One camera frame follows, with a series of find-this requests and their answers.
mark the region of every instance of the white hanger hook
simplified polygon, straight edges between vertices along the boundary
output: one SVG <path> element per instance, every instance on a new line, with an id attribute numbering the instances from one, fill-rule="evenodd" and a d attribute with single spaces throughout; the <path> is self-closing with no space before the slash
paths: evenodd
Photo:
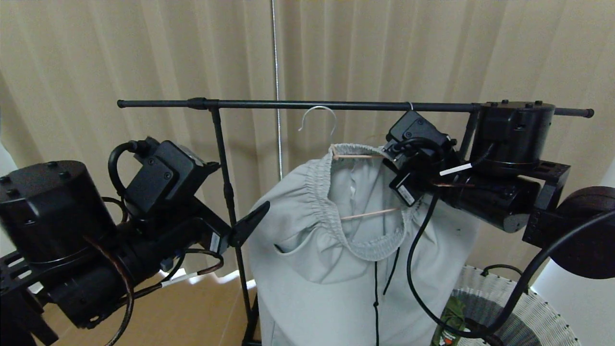
<path id="1" fill-rule="evenodd" d="M 308 113 L 313 110 L 328 110 L 329 112 L 331 112 L 331 114 L 333 114 L 333 120 L 334 120 L 333 129 L 331 130 L 331 134 L 329 135 L 329 141 L 333 142 L 333 134 L 335 133 L 335 127 L 337 127 L 338 125 L 338 116 L 335 115 L 335 112 L 327 106 L 314 106 L 308 109 L 305 113 L 303 113 L 303 118 L 301 118 L 301 127 L 297 131 L 303 130 L 303 126 L 305 125 L 305 122 L 306 122 L 306 115 L 308 115 Z"/>

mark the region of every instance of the beige curtain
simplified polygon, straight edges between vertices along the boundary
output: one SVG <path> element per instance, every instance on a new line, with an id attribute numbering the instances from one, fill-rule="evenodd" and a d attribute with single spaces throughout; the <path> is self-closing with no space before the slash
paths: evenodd
<path id="1" fill-rule="evenodd" d="M 594 108 L 558 117 L 543 158 L 573 166 L 565 195 L 596 185 L 615 153 L 615 2 L 274 1 L 281 99 L 485 102 Z M 116 99 L 273 99 L 269 1 L 1 1 L 2 142 L 18 166 L 86 163 L 113 195 L 115 145 L 152 135 L 218 159 L 207 112 L 124 109 Z M 223 110 L 238 215 L 279 179 L 276 113 Z M 286 174 L 321 157 L 330 114 L 282 111 Z M 401 115 L 336 112 L 335 142 L 382 145 Z M 461 139 L 466 115 L 424 113 Z M 138 164 L 121 160 L 129 181 Z M 221 174 L 198 197 L 226 217 Z M 524 267 L 536 249 L 483 227 L 470 264 Z M 226 271 L 232 270 L 231 262 Z"/>

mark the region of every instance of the floor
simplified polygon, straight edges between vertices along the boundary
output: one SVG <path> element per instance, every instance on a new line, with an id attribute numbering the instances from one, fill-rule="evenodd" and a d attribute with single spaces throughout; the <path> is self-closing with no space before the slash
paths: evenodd
<path id="1" fill-rule="evenodd" d="M 160 277 L 151 278 L 137 289 L 157 280 Z M 250 294 L 254 299 L 255 289 Z M 91 330 L 75 328 L 53 304 L 45 306 L 43 317 L 60 337 L 53 346 L 104 345 L 117 331 L 124 310 Z M 206 275 L 198 283 L 174 284 L 138 299 L 130 324 L 116 345 L 240 346 L 245 327 L 239 279 L 222 283 Z"/>

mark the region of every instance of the woven basket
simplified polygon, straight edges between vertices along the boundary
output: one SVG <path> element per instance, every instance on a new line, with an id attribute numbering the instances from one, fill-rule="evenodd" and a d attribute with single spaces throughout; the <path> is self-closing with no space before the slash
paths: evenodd
<path id="1" fill-rule="evenodd" d="M 465 266 L 457 280 L 452 296 L 465 304 L 464 315 L 488 326 L 506 304 L 516 282 L 487 274 L 482 270 Z M 461 339 L 458 346 L 572 346 L 580 345 L 566 321 L 537 293 L 530 289 L 523 294 L 513 314 L 495 333 L 501 340 L 489 343 L 482 339 Z"/>

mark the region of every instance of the black drawstring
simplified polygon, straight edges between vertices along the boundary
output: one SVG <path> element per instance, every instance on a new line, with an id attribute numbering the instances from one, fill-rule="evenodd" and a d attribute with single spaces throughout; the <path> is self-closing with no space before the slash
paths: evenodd
<path id="1" fill-rule="evenodd" d="M 386 291 L 389 289 L 389 285 L 391 284 L 391 280 L 393 279 L 393 273 L 395 273 L 395 267 L 397 267 L 397 259 L 399 259 L 399 247 L 395 252 L 395 261 L 393 261 L 393 268 L 391 269 L 391 274 L 389 275 L 389 279 L 386 281 L 386 286 L 384 287 L 383 296 L 386 294 Z"/>
<path id="2" fill-rule="evenodd" d="M 374 285 L 374 311 L 376 312 L 376 346 L 380 346 L 380 332 L 378 330 L 378 262 L 374 262 L 374 279 L 376 284 Z"/>

